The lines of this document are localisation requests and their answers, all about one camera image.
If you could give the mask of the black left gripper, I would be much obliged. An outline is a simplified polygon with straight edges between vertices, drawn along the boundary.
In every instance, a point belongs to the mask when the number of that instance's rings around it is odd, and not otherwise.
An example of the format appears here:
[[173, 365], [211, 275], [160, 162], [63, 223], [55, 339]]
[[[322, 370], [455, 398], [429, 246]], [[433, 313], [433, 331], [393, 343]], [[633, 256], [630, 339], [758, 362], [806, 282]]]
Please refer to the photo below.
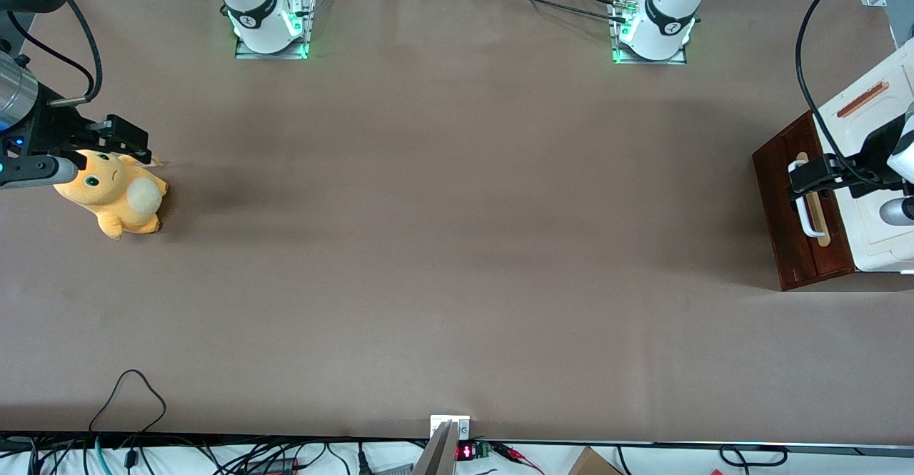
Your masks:
[[[860, 151], [850, 157], [862, 175], [887, 185], [889, 191], [903, 192], [905, 197], [910, 195], [910, 182], [889, 168], [888, 159], [900, 141], [908, 117], [910, 114], [902, 114], [872, 130]], [[866, 195], [866, 178], [856, 176], [837, 157], [816, 157], [810, 161], [796, 159], [788, 166], [788, 179], [788, 199], [839, 189], [848, 189], [851, 197]]]

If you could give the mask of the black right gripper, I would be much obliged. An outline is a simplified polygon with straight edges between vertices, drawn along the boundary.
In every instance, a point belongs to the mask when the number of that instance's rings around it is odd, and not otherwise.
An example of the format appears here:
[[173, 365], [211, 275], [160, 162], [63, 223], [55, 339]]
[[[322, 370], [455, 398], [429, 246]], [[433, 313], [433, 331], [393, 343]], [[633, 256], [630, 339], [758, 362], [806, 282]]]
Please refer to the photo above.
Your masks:
[[87, 126], [94, 139], [92, 149], [128, 155], [144, 165], [153, 163], [146, 130], [114, 114], [108, 114], [106, 121], [89, 124], [74, 107], [50, 106], [49, 102], [58, 97], [45, 84], [37, 84], [36, 90], [16, 98], [12, 111], [2, 111], [3, 157], [51, 155], [71, 145]]

